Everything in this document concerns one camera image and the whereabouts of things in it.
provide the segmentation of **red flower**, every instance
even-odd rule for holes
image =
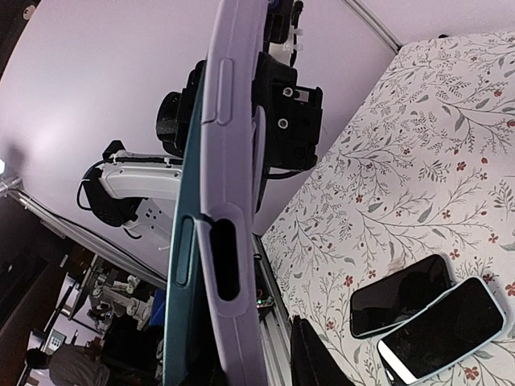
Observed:
[[[483,280],[488,284],[490,281],[493,281],[493,276],[490,273],[487,273],[486,275],[483,275]]]
[[[458,166],[456,167],[456,170],[457,171],[463,171],[465,170],[465,167],[467,166],[467,164],[465,162],[458,162]]]
[[[459,257],[459,253],[458,253],[458,249],[455,249],[454,251],[452,251],[451,253],[449,253],[449,255],[451,255],[451,259],[452,260],[455,260]]]
[[[499,240],[499,236],[496,236],[495,233],[491,233],[488,241],[490,241],[492,244],[495,244],[497,240]]]
[[[508,296],[515,296],[515,281],[513,284],[508,284],[505,289],[508,291]]]
[[[465,376],[468,380],[474,380],[478,376],[480,376],[480,372],[477,370],[477,367],[474,366],[473,368],[465,368]]]
[[[347,275],[347,277],[345,278],[344,285],[346,285],[347,287],[350,287],[351,284],[352,284],[352,276]]]

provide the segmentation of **smartphone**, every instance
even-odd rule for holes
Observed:
[[[479,277],[442,294],[377,343],[392,385],[412,385],[459,362],[496,338],[505,314]]]
[[[365,339],[391,330],[450,288],[451,279],[443,257],[426,257],[351,295],[351,334]]]

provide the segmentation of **person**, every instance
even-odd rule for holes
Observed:
[[[120,375],[98,361],[99,349],[95,347],[63,344],[53,355],[37,348],[27,352],[27,366],[34,370],[48,370],[55,386],[142,386],[134,375]]]

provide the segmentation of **gray leaf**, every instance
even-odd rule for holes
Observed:
[[[389,256],[391,257],[391,260],[393,260],[393,256],[395,256],[395,247],[393,246],[393,243],[391,241],[388,242],[389,245]]]
[[[361,351],[361,345],[357,347],[356,350],[354,350],[354,363],[358,364],[360,361],[360,351]]]
[[[486,98],[484,101],[481,101],[480,103],[478,103],[476,105],[476,109],[482,109],[484,106],[486,106],[486,104],[488,103],[488,101],[490,101],[490,98]]]
[[[508,339],[515,339],[515,323],[513,324],[511,331],[508,333]]]
[[[484,350],[478,350],[474,353],[475,356],[479,356],[481,359],[491,359],[493,355]]]
[[[501,245],[501,248],[503,248],[506,252],[515,252],[515,242],[512,244]]]
[[[329,343],[329,339],[324,334],[319,334],[319,338],[322,342]]]
[[[369,206],[369,213],[372,213],[373,211],[377,210],[383,203],[373,203]]]
[[[463,114],[460,114],[458,121],[456,121],[456,124],[454,125],[454,131],[458,131],[464,122],[465,122],[465,116]]]
[[[431,231],[435,234],[435,235],[438,235],[440,237],[442,237],[443,239],[447,239],[445,237],[445,235],[443,233],[441,233],[438,229],[431,229]]]
[[[431,214],[431,211],[433,210],[433,204],[431,204],[430,207],[428,207],[425,211],[422,212],[422,214],[420,215],[420,217],[417,219],[417,221],[421,224],[423,223],[424,221],[427,220],[427,217],[429,217],[429,215]]]

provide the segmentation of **phone case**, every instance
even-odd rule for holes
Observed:
[[[483,279],[481,279],[480,277],[477,277],[477,276],[470,276],[467,280],[471,280],[471,279],[476,279],[476,280],[479,280],[480,283],[483,285],[483,287],[485,288],[486,292],[488,293],[488,295],[490,296],[490,298],[492,299],[493,301],[493,304],[495,304],[495,306],[497,307],[497,309],[499,310],[499,312],[501,313],[501,316],[502,316],[502,320],[503,320],[503,323],[502,323],[502,327],[500,328],[499,332],[497,332],[496,334],[494,334],[491,338],[485,340],[482,344],[480,344],[478,347],[474,348],[473,350],[469,351],[467,354],[465,355],[462,355],[460,356],[458,359],[456,359],[455,361],[453,361],[452,363],[449,363],[448,365],[446,365],[445,367],[443,368],[440,368],[439,370],[437,370],[436,372],[432,372],[431,374],[427,375],[427,376],[424,376],[423,378],[421,378],[420,380],[417,380],[415,382],[413,382],[412,384],[409,384],[408,386],[414,386],[416,384],[420,384],[422,383],[424,380],[428,380],[429,378],[431,378],[432,376],[435,376],[436,374],[439,374],[440,372],[444,371],[444,370],[447,370],[448,368],[451,368],[452,366],[454,366],[455,364],[457,364],[458,362],[460,362],[461,360],[467,358],[469,355],[471,355],[472,353],[474,353],[475,351],[483,348],[484,346],[486,346],[487,344],[489,344],[490,342],[492,342],[495,338],[497,338],[501,333],[502,331],[506,328],[506,315],[505,315],[505,312],[502,310],[501,306],[499,305],[499,303],[497,302],[497,300],[493,297],[492,295],[492,292],[490,292],[490,289],[488,288],[488,286],[484,283]],[[434,306],[436,303],[440,302],[442,299],[444,299],[448,294],[450,294],[452,291],[456,290],[457,288],[459,288],[460,285],[462,285],[464,282],[466,282],[467,280],[464,280],[462,281],[461,283],[459,283],[458,285],[455,285],[454,287],[448,289],[447,291],[445,291],[443,294],[441,294],[440,296],[438,296],[432,303],[430,303],[424,310],[418,312],[413,318],[407,320],[406,322],[402,323],[400,326],[397,326],[396,328],[394,328],[393,330],[391,330],[390,334],[393,334],[396,330],[399,330],[400,328],[402,328],[402,326],[404,324],[407,324],[409,323],[410,321],[414,320],[415,318],[417,318],[418,316],[420,316],[421,314],[423,314],[426,310],[430,309],[432,306]],[[378,342],[377,342],[377,345],[379,344],[379,342],[381,342],[383,340],[383,338],[381,338]],[[380,358],[381,358],[381,362],[384,362],[384,359],[382,358],[381,354],[379,355]]]
[[[192,113],[175,209],[167,283],[163,384],[180,384],[212,337],[194,219],[200,215],[200,113],[203,81]]]
[[[196,227],[216,347],[233,386],[267,385],[251,245],[257,198],[253,159],[257,126],[251,96],[268,4],[268,0],[223,0],[206,62],[202,219]]]
[[[391,275],[389,275],[389,276],[387,276],[387,277],[383,277],[382,279],[380,279],[380,280],[378,280],[378,281],[375,281],[374,283],[371,283],[371,284],[369,284],[369,285],[367,285],[367,286],[365,286],[365,287],[362,287],[362,288],[357,289],[356,291],[354,291],[354,292],[352,293],[352,295],[351,295],[351,299],[350,299],[350,304],[351,304],[351,318],[350,318],[350,321],[349,321],[349,330],[351,331],[351,335],[352,335],[352,337],[353,337],[353,338],[355,338],[355,339],[367,339],[367,338],[370,338],[370,337],[372,337],[372,336],[374,336],[374,335],[384,334],[385,332],[392,330],[392,329],[393,329],[393,328],[395,328],[396,326],[402,325],[402,324],[404,324],[404,323],[406,323],[406,322],[407,322],[407,320],[403,320],[403,321],[401,321],[401,322],[397,322],[397,323],[394,323],[394,324],[390,324],[390,325],[388,325],[388,326],[384,326],[384,327],[382,327],[382,328],[378,328],[378,329],[376,329],[376,330],[371,330],[371,331],[369,331],[369,332],[367,332],[367,333],[364,333],[364,334],[356,335],[356,334],[354,334],[354,331],[352,330],[352,299],[353,299],[353,297],[354,297],[354,296],[356,296],[356,294],[359,294],[359,292],[361,292],[361,291],[363,291],[363,290],[368,289],[369,287],[372,287],[372,286],[374,286],[374,285],[376,285],[376,284],[378,284],[378,283],[381,283],[381,282],[383,282],[383,281],[388,281],[391,277],[393,277],[393,276],[395,276],[395,275],[397,275],[397,274],[399,274],[399,273],[402,273],[402,272],[406,271],[407,269],[412,269],[414,265],[416,265],[416,264],[418,264],[418,263],[420,263],[420,262],[422,262],[422,261],[424,261],[424,260],[426,260],[426,259],[428,259],[428,258],[431,258],[431,257],[437,257],[437,258],[439,258],[439,259],[440,259],[440,263],[441,263],[441,264],[443,265],[443,267],[445,268],[445,271],[444,271],[444,272],[445,272],[445,274],[446,274],[445,279],[446,279],[447,287],[448,287],[449,289],[451,288],[451,286],[452,286],[452,282],[451,282],[451,278],[450,278],[450,276],[449,276],[449,272],[448,272],[448,270],[447,270],[447,263],[445,262],[445,259],[444,259],[442,256],[440,256],[440,255],[436,255],[436,254],[435,254],[435,255],[428,256],[428,257],[424,257],[424,259],[422,259],[422,260],[418,261],[418,262],[417,262],[417,263],[415,263],[415,264],[410,265],[409,267],[406,267],[406,268],[404,268],[404,269],[401,269],[400,271],[397,271],[396,273],[392,273]]]

